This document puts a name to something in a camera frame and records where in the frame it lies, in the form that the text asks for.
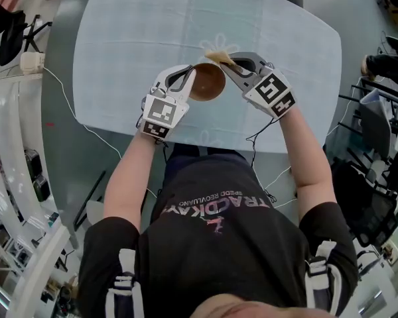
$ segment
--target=sneaker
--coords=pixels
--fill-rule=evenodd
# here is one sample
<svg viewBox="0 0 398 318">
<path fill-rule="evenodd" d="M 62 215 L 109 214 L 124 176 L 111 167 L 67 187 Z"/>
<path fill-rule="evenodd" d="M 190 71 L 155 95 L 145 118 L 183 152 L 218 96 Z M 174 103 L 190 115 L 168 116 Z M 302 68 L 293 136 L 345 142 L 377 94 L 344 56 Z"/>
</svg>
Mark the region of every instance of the sneaker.
<svg viewBox="0 0 398 318">
<path fill-rule="evenodd" d="M 363 61 L 361 62 L 361 74 L 363 76 L 368 77 L 370 80 L 374 80 L 376 77 L 374 76 L 373 73 L 371 73 L 367 67 L 367 57 L 368 56 L 364 56 Z"/>
</svg>

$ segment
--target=wooden bowl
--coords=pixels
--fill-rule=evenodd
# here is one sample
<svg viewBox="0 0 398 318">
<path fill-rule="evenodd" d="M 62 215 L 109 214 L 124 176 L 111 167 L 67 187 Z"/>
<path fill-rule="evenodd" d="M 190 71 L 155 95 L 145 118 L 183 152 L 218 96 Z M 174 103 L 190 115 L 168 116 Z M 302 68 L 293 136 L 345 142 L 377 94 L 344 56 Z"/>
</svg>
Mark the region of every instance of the wooden bowl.
<svg viewBox="0 0 398 318">
<path fill-rule="evenodd" d="M 190 97 L 197 101 L 209 101 L 217 98 L 226 85 L 226 76 L 220 67 L 214 64 L 195 65 L 194 79 Z"/>
</svg>

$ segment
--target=shoulder strap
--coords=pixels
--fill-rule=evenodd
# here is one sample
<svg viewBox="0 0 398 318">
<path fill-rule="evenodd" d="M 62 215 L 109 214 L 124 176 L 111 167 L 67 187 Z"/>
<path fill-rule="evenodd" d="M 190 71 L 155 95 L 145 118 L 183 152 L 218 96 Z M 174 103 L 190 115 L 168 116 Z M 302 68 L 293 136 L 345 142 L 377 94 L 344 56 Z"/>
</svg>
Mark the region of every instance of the shoulder strap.
<svg viewBox="0 0 398 318">
<path fill-rule="evenodd" d="M 106 318 L 144 318 L 140 283 L 134 275 L 135 251 L 119 251 L 122 274 L 115 277 L 108 289 L 105 303 Z"/>
<path fill-rule="evenodd" d="M 339 269 L 328 263 L 335 246 L 334 241 L 323 241 L 317 248 L 316 256 L 307 262 L 305 273 L 306 306 L 326 310 L 332 315 L 338 311 L 342 291 Z"/>
</svg>

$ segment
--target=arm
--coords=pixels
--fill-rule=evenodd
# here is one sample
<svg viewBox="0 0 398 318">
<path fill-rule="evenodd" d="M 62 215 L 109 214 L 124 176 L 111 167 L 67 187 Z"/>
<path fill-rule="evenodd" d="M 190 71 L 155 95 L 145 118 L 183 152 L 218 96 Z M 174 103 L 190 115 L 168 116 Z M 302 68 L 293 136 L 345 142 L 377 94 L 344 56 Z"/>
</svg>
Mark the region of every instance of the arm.
<svg viewBox="0 0 398 318">
<path fill-rule="evenodd" d="M 332 172 L 323 149 L 308 127 L 298 107 L 280 119 L 292 175 L 298 191 L 299 220 L 313 207 L 336 202 Z"/>
<path fill-rule="evenodd" d="M 127 219 L 140 229 L 140 212 L 155 153 L 155 139 L 137 132 L 106 187 L 103 218 Z"/>
</svg>

